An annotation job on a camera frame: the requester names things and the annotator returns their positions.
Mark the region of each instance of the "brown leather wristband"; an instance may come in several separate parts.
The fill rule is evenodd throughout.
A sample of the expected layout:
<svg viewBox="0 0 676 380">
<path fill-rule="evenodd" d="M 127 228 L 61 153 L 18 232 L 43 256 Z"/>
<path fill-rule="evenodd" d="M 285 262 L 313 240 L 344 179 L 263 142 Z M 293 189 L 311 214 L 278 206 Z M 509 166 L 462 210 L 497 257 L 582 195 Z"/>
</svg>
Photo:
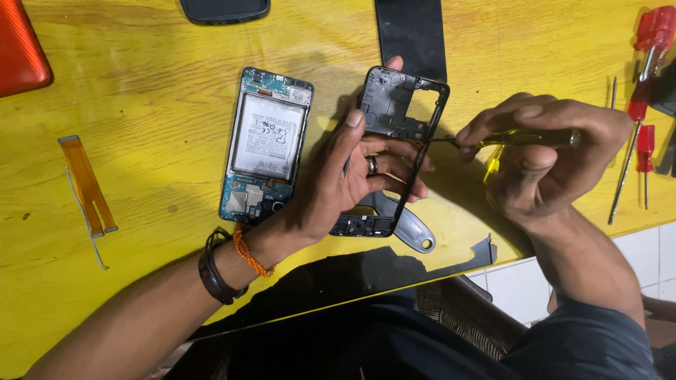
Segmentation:
<svg viewBox="0 0 676 380">
<path fill-rule="evenodd" d="M 204 287 L 213 298 L 217 299 L 221 304 L 232 305 L 236 298 L 240 298 L 247 290 L 249 290 L 249 287 L 247 286 L 242 290 L 233 289 L 226 284 L 220 276 L 220 273 L 216 268 L 216 262 L 214 261 L 214 251 L 222 244 L 221 241 L 215 241 L 217 235 L 222 235 L 226 241 L 232 239 L 232 237 L 222 229 L 216 229 L 209 235 L 204 247 L 204 252 L 202 252 L 202 256 L 199 258 L 199 263 L 197 265 L 199 277 L 202 279 Z"/>
</svg>

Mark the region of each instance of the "silver ring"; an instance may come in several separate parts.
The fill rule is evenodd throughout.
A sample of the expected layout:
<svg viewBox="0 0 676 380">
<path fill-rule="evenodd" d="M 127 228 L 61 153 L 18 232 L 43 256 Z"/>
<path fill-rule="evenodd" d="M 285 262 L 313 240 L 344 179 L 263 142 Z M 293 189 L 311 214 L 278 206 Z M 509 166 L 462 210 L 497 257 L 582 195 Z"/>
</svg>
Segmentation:
<svg viewBox="0 0 676 380">
<path fill-rule="evenodd" d="M 366 162 L 368 162 L 368 175 L 372 176 L 378 173 L 378 162 L 376 161 L 376 156 L 366 156 Z"/>
</svg>

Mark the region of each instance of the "hand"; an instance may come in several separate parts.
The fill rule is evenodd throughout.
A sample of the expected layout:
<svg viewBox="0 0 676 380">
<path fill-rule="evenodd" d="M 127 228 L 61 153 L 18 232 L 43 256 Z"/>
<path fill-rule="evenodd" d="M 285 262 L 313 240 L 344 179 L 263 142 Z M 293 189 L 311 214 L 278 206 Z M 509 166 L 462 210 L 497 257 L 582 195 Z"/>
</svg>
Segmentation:
<svg viewBox="0 0 676 380">
<path fill-rule="evenodd" d="M 402 58 L 395 56 L 386 66 L 401 70 L 403 64 Z M 398 156 L 413 161 L 418 153 L 417 145 L 403 140 L 380 134 L 364 136 L 364 114 L 355 106 L 356 99 L 347 107 L 345 116 L 319 156 L 313 158 L 310 181 L 299 186 L 289 205 L 283 209 L 286 223 L 291 223 L 308 240 L 308 245 L 323 239 L 340 213 L 351 210 L 367 194 L 380 190 L 402 194 L 405 188 L 402 181 L 408 178 L 410 168 Z M 368 176 L 364 156 L 372 153 L 379 153 L 376 158 L 378 174 Z M 344 174 L 343 167 L 348 158 L 347 174 Z M 421 169 L 432 168 L 432 160 L 426 156 Z M 415 202 L 426 196 L 425 184 L 416 177 L 408 201 Z"/>
<path fill-rule="evenodd" d="M 518 93 L 482 111 L 458 132 L 461 161 L 470 162 L 479 152 L 473 145 L 489 133 L 522 127 L 581 129 L 577 149 L 504 148 L 486 197 L 493 208 L 523 227 L 562 210 L 594 188 L 629 138 L 633 122 L 621 111 L 551 95 Z"/>
</svg>

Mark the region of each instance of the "phone battery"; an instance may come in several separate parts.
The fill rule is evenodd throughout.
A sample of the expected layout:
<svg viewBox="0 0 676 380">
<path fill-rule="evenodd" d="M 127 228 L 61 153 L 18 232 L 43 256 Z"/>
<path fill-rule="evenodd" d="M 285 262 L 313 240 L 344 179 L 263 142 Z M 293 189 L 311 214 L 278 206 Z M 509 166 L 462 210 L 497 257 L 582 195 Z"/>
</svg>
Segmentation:
<svg viewBox="0 0 676 380">
<path fill-rule="evenodd" d="M 291 179 L 306 109 L 244 94 L 233 170 Z"/>
</svg>

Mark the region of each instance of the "red phone back cover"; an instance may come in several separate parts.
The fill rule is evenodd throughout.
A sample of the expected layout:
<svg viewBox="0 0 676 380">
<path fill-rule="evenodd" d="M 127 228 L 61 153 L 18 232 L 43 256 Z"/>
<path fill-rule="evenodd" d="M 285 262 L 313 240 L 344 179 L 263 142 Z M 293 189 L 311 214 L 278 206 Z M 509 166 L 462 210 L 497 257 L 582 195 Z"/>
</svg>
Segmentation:
<svg viewBox="0 0 676 380">
<path fill-rule="evenodd" d="M 0 97 L 49 86 L 47 58 L 20 0 L 0 0 Z"/>
</svg>

